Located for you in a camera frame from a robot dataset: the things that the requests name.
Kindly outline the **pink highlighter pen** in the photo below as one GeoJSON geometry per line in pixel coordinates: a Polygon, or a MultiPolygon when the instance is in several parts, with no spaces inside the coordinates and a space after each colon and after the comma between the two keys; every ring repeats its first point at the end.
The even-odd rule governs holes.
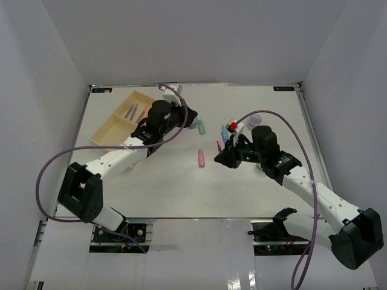
{"type": "Polygon", "coordinates": [[[218,140],[216,140],[216,146],[217,146],[218,153],[220,153],[222,151],[222,148],[218,140]]]}

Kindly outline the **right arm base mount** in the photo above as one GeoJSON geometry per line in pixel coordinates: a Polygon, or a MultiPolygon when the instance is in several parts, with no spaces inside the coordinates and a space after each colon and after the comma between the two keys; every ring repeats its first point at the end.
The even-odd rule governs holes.
{"type": "Polygon", "coordinates": [[[296,212],[296,209],[287,207],[268,221],[251,221],[252,229],[247,234],[253,239],[255,256],[293,256],[303,253],[309,241],[290,235],[284,224],[296,212]]]}

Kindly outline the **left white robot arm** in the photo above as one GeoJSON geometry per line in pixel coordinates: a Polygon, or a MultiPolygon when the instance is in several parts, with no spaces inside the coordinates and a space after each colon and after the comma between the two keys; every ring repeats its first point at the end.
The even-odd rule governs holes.
{"type": "Polygon", "coordinates": [[[152,155],[170,131],[191,126],[197,116],[198,113],[187,106],[166,100],[154,101],[147,117],[138,122],[135,131],[123,142],[123,149],[112,150],[84,165],[74,162],[67,168],[59,191],[59,204],[82,222],[107,228],[113,240],[123,240],[128,226],[122,214],[103,204],[103,186],[152,155]]]}

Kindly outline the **pink correction tape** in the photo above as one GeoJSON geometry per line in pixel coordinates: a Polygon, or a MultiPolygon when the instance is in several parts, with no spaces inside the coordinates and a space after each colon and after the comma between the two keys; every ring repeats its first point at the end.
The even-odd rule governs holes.
{"type": "Polygon", "coordinates": [[[203,149],[198,150],[198,167],[204,168],[206,165],[203,149]]]}

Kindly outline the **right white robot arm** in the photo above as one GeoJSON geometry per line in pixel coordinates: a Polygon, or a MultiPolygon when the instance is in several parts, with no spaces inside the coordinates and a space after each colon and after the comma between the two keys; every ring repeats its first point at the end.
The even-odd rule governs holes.
{"type": "Polygon", "coordinates": [[[319,214],[304,217],[285,208],[273,217],[274,236],[289,240],[296,236],[330,250],[346,268],[355,270],[384,246],[381,218],[372,208],[362,210],[316,182],[293,155],[280,149],[276,134],[268,126],[257,126],[249,140],[232,122],[230,137],[215,162],[236,169],[243,162],[255,163],[264,174],[291,191],[319,214]]]}

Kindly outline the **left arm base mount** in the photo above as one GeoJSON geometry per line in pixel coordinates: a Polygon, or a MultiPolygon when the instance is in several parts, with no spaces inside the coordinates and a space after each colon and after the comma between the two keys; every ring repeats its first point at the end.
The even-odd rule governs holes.
{"type": "Polygon", "coordinates": [[[150,240],[148,225],[124,221],[116,231],[95,226],[89,246],[90,253],[146,254],[150,240]]]}

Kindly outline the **green correction tape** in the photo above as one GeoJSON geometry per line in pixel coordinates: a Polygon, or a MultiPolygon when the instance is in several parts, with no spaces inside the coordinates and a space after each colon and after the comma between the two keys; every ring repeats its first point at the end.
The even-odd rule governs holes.
{"type": "Polygon", "coordinates": [[[204,123],[201,119],[198,120],[198,131],[200,135],[204,135],[206,133],[204,123]]]}

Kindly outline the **orange highlighter pen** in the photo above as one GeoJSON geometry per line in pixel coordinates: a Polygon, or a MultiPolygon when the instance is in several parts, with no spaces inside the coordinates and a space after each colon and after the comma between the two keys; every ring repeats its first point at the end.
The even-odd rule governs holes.
{"type": "Polygon", "coordinates": [[[137,124],[143,119],[143,117],[144,117],[144,115],[145,115],[145,113],[146,113],[147,110],[148,110],[147,107],[145,107],[145,108],[142,110],[141,114],[138,116],[138,119],[137,119],[137,121],[136,121],[137,124]]]}

